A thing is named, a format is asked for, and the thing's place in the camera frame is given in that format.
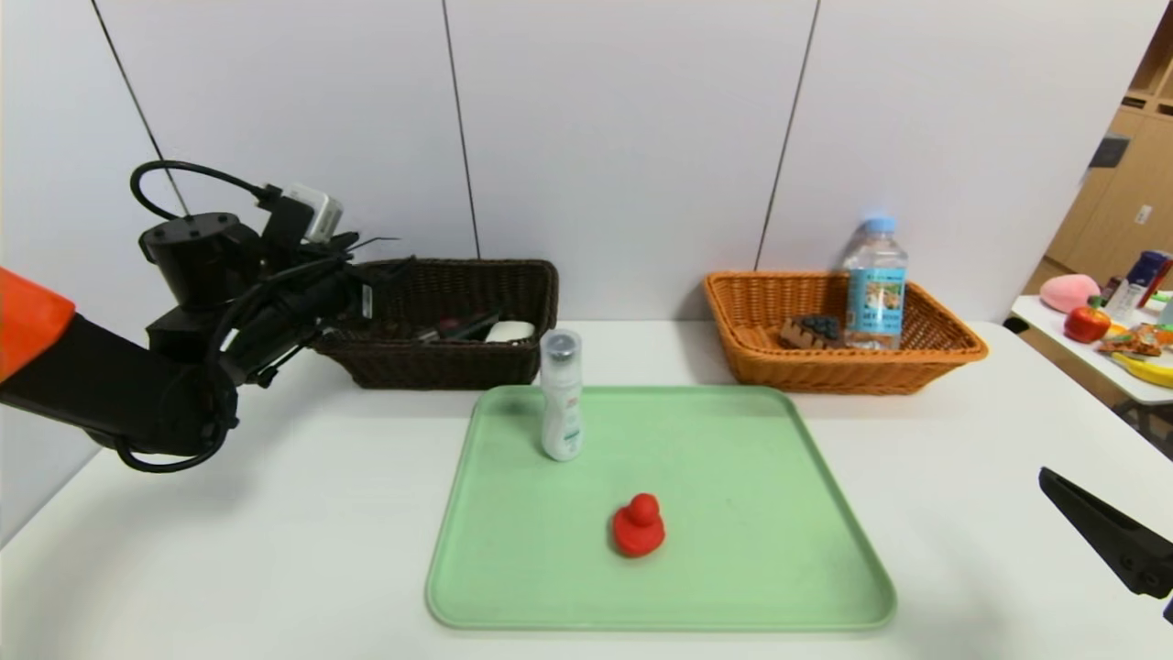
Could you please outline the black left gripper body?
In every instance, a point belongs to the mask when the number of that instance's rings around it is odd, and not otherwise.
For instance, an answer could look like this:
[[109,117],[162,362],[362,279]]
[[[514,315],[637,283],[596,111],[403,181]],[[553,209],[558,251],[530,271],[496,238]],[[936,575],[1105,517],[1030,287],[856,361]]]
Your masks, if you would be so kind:
[[330,333],[373,313],[373,285],[348,263],[331,263],[282,284],[282,304],[298,329]]

